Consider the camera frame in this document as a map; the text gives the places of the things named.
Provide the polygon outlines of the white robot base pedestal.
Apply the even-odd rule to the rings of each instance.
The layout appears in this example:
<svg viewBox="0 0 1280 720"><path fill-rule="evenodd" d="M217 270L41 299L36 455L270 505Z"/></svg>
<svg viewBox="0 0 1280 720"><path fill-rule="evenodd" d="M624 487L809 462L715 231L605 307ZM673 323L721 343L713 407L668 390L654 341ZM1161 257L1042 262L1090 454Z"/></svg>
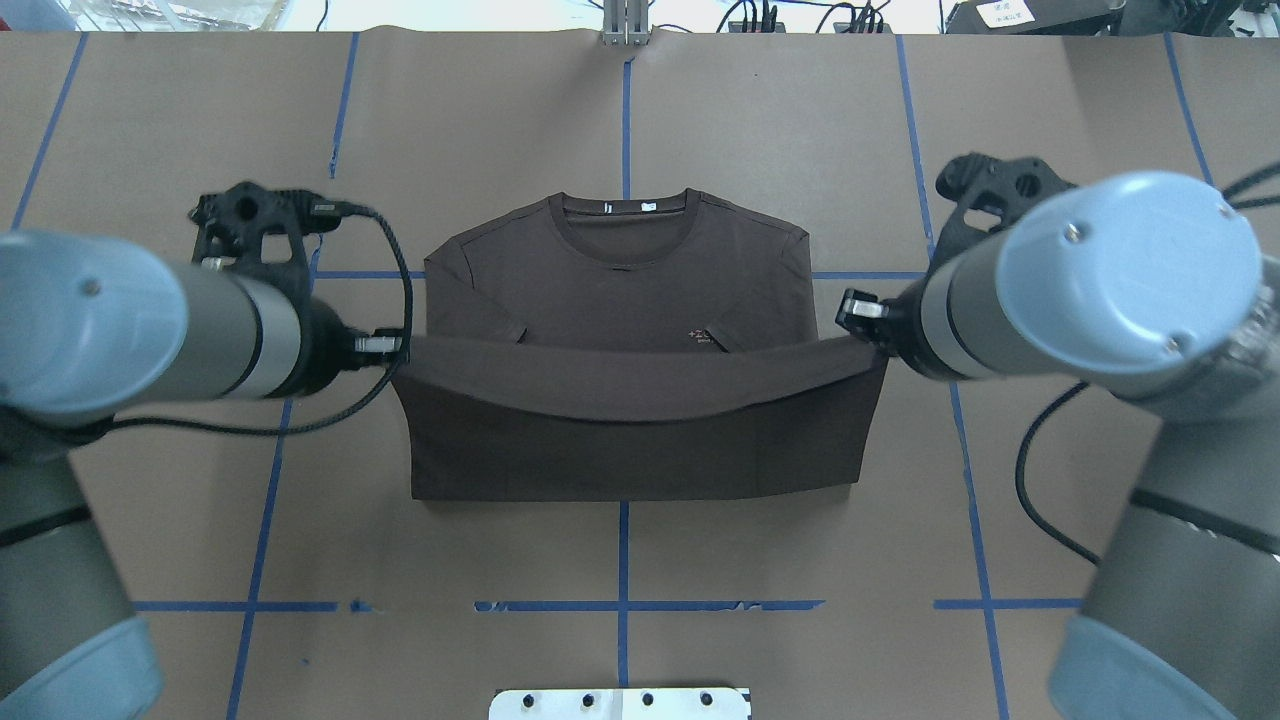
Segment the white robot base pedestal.
<svg viewBox="0 0 1280 720"><path fill-rule="evenodd" d="M751 694L732 687L508 689L489 719L753 719Z"/></svg>

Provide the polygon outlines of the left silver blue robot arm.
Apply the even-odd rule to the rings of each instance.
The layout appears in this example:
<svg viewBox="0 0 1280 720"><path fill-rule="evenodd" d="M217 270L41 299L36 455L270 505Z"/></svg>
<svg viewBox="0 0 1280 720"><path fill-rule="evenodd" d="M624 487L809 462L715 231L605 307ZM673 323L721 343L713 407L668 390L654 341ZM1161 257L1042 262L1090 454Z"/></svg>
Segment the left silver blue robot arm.
<svg viewBox="0 0 1280 720"><path fill-rule="evenodd" d="M140 719L164 679L70 464L150 404L291 398L396 370L407 331L348 328L294 258L166 260L124 240L3 234L3 716Z"/></svg>

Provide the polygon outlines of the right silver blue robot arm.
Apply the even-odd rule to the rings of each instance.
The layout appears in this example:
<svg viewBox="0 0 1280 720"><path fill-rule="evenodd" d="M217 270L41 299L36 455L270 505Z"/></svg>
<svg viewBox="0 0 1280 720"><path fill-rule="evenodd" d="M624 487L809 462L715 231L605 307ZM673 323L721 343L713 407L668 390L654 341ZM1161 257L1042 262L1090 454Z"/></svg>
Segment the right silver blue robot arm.
<svg viewBox="0 0 1280 720"><path fill-rule="evenodd" d="M952 160L955 209L900 296L837 323L937 380L1061 374L1158 434L1047 682L1065 719L1277 716L1277 259L1226 191Z"/></svg>

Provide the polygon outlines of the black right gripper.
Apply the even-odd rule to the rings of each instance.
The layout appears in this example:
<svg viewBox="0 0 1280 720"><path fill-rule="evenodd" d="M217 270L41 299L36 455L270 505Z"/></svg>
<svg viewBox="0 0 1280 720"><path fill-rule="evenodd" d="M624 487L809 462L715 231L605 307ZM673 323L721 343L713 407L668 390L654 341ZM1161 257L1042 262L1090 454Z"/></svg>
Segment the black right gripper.
<svg viewBox="0 0 1280 720"><path fill-rule="evenodd" d="M836 311L836 324L861 341L890 341L891 309L888 300L847 288Z"/></svg>

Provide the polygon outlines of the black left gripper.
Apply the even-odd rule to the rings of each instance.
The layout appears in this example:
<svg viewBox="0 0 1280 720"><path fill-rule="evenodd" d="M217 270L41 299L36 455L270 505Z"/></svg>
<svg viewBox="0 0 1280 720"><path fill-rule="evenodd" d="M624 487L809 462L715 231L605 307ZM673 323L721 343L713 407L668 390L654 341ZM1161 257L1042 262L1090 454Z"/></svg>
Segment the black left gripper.
<svg viewBox="0 0 1280 720"><path fill-rule="evenodd" d="M403 352L404 337L401 333L360 334L351 341L351 352L356 361L392 361Z"/></svg>

